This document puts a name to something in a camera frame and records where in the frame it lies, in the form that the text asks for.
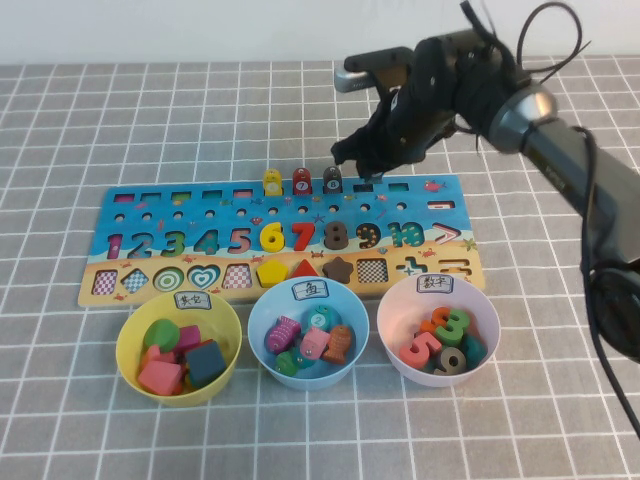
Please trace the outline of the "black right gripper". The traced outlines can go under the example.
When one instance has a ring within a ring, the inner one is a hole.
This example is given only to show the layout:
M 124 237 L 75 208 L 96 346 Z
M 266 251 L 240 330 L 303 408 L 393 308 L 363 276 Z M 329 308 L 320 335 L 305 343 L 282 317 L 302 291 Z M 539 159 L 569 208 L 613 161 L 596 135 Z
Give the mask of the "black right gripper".
M 446 137 L 455 116 L 486 134 L 506 99 L 506 55 L 492 35 L 472 30 L 431 37 L 414 50 L 407 82 L 381 117 L 331 147 L 336 165 L 356 162 L 365 183 L 387 169 L 420 162 Z

